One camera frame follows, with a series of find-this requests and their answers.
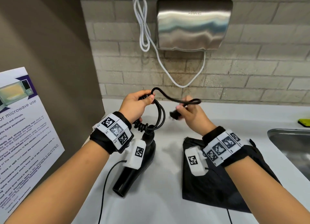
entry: wrist-mounted tracker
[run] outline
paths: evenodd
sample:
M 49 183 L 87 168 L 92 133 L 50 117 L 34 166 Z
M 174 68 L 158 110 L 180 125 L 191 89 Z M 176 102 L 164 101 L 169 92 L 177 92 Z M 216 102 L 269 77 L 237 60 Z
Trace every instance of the wrist-mounted tracker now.
M 129 146 L 134 135 L 131 124 L 120 112 L 109 114 L 93 126 L 90 140 L 102 146 L 109 154 L 122 153 Z
M 219 126 L 202 139 L 207 145 L 203 150 L 199 146 L 185 150 L 191 173 L 195 176 L 203 176 L 207 173 L 207 157 L 215 166 L 227 167 L 247 156 L 247 152 L 242 149 L 244 142 L 230 129 L 225 130 Z

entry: stainless steel hand dryer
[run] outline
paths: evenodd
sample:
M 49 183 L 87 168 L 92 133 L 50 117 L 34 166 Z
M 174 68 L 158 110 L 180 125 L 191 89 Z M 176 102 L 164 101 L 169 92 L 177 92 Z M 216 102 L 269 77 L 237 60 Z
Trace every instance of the stainless steel hand dryer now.
M 157 48 L 185 52 L 215 50 L 232 13 L 231 0 L 158 0 Z

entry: sink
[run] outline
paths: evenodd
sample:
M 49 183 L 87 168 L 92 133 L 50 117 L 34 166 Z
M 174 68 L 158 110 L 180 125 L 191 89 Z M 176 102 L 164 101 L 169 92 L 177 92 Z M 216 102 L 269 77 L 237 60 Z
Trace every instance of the sink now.
M 275 128 L 269 130 L 267 135 L 310 181 L 310 130 Z

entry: qr-like marker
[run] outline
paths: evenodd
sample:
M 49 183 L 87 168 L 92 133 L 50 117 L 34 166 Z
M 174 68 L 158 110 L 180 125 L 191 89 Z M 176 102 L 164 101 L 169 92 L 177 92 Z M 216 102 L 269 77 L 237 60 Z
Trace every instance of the qr-like marker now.
M 110 127 L 112 124 L 115 123 L 115 120 L 111 119 L 110 117 L 106 118 L 104 121 L 102 121 L 102 125 L 105 127 Z
M 234 140 L 230 137 L 230 136 L 227 136 L 226 138 L 224 138 L 222 140 L 222 143 L 225 144 L 225 146 L 229 149 L 231 147 L 233 147 L 234 145 L 236 145 L 236 143 L 234 142 Z
M 232 132 L 230 135 L 231 135 L 231 136 L 233 137 L 233 139 L 235 139 L 237 142 L 241 140 L 240 138 L 238 138 L 237 135 L 235 135 L 234 132 Z
M 143 149 L 143 148 L 137 147 L 137 149 L 136 149 L 136 153 L 135 153 L 135 156 L 142 157 L 142 155 L 143 155 L 143 151 L 144 151 L 144 149 Z
M 119 126 L 118 123 L 116 123 L 115 125 L 113 125 L 111 128 L 110 128 L 110 131 L 115 135 L 115 136 L 118 136 L 122 131 L 123 131 L 123 128 L 121 126 Z
M 118 137 L 118 141 L 121 143 L 121 145 L 124 145 L 124 143 L 128 140 L 128 137 L 125 132 L 121 134 L 121 136 Z
M 220 156 L 221 154 L 223 154 L 226 149 L 222 146 L 221 143 L 217 143 L 215 146 L 212 147 L 213 150 L 215 151 L 215 153 Z
M 209 151 L 207 152 L 207 156 L 208 156 L 212 161 L 215 161 L 215 160 L 218 158 L 218 156 L 217 156 L 212 150 L 209 150 Z
M 198 164 L 196 156 L 189 156 L 188 157 L 190 165 Z

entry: yellow sponge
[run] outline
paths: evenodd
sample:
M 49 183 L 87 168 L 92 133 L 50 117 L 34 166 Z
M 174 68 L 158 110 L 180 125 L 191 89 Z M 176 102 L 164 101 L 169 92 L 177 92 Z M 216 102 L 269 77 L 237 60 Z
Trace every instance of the yellow sponge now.
M 298 123 L 304 127 L 310 128 L 310 119 L 299 119 Z

